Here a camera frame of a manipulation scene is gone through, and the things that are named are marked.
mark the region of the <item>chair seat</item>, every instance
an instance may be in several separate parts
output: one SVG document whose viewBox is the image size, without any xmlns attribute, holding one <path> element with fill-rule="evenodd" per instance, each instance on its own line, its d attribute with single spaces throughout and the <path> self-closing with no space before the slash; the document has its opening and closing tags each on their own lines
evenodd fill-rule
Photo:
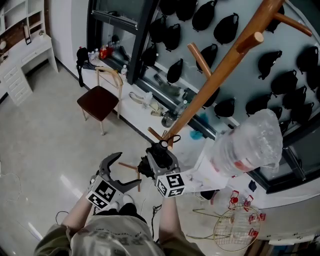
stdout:
<svg viewBox="0 0 320 256">
<path fill-rule="evenodd" d="M 82 95 L 79 106 L 98 121 L 102 122 L 116 107 L 119 99 L 101 86 L 96 86 Z"/>
</svg>

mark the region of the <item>wooden coat rack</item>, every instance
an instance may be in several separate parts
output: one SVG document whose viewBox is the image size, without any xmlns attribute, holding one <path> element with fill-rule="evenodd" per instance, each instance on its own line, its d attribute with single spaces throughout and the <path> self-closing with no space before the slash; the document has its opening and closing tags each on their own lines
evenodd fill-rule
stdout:
<svg viewBox="0 0 320 256">
<path fill-rule="evenodd" d="M 170 137 L 176 135 L 221 86 L 221 84 L 241 62 L 247 52 L 264 41 L 262 33 L 266 30 L 267 26 L 273 19 L 285 23 L 311 37 L 312 32 L 309 28 L 292 18 L 278 13 L 278 10 L 284 2 L 285 0 L 263 0 L 247 26 L 244 28 L 229 52 L 224 56 L 223 60 L 213 73 L 211 72 L 197 46 L 194 43 L 188 44 L 187 47 L 203 70 L 207 81 L 191 101 L 189 106 L 184 110 L 179 119 L 174 123 L 171 129 L 165 133 L 165 135 L 160 136 L 151 127 L 148 128 L 148 131 L 158 140 L 168 140 Z M 172 149 L 172 147 L 173 139 L 170 139 L 168 141 L 168 148 Z M 136 171 L 138 170 L 137 167 L 134 166 L 122 163 L 119 164 Z"/>
</svg>

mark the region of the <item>wooden chair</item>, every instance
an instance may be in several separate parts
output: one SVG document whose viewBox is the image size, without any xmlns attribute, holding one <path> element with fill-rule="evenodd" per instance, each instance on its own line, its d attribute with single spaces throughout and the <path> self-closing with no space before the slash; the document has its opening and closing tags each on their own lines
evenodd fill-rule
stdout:
<svg viewBox="0 0 320 256">
<path fill-rule="evenodd" d="M 87 121 L 87 112 L 89 115 L 91 115 L 100 122 L 101 135 L 105 135 L 103 120 L 107 117 L 107 115 L 110 114 L 110 112 L 117 105 L 117 117 L 120 117 L 122 86 L 124 83 L 116 70 L 100 66 L 97 66 L 95 70 L 97 86 L 86 92 L 84 95 L 82 95 L 77 100 L 77 103 L 82 109 L 84 120 Z M 107 73 L 108 75 L 112 76 L 115 84 L 109 82 L 102 76 L 102 74 Z M 100 86 L 100 77 L 118 89 L 118 97 L 116 97 L 111 92 Z"/>
</svg>

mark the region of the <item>tiled floor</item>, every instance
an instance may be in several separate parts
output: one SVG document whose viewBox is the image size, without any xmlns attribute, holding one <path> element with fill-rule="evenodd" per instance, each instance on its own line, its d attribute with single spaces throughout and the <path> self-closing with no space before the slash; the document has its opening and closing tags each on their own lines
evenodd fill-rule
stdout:
<svg viewBox="0 0 320 256">
<path fill-rule="evenodd" d="M 17 107 L 7 97 L 0 105 L 0 247 L 8 255 L 18 256 L 33 254 L 38 240 L 56 222 L 57 212 L 73 207 L 103 158 L 123 152 L 122 162 L 137 165 L 149 145 L 114 114 L 104 122 L 105 136 L 100 135 L 99 123 L 92 117 L 84 121 L 76 101 L 86 89 L 62 67 L 57 74 L 45 65 L 29 82 L 33 95 L 23 104 Z M 122 182 L 136 179 L 134 171 L 116 163 L 112 176 Z M 149 226 L 153 206 L 162 201 L 151 183 L 143 177 L 141 192 L 129 192 L 138 212 L 148 195 L 142 216 Z M 185 234 L 212 234 L 216 220 L 192 212 L 208 205 L 201 205 L 191 194 L 178 197 L 177 204 Z M 159 215 L 154 219 L 155 239 Z M 208 256 L 243 254 L 223 252 L 212 240 L 193 242 Z"/>
</svg>

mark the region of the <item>white desk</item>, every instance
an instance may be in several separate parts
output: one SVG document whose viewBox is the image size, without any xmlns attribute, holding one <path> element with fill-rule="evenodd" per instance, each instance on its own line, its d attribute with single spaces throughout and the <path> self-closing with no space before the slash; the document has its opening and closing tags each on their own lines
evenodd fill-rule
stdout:
<svg viewBox="0 0 320 256">
<path fill-rule="evenodd" d="M 8 58 L 0 64 L 0 91 L 7 92 L 17 106 L 32 94 L 22 70 L 24 65 L 44 54 L 58 72 L 51 38 L 45 35 L 43 39 L 36 36 L 31 40 L 29 45 L 24 39 L 18 42 L 8 51 Z"/>
</svg>

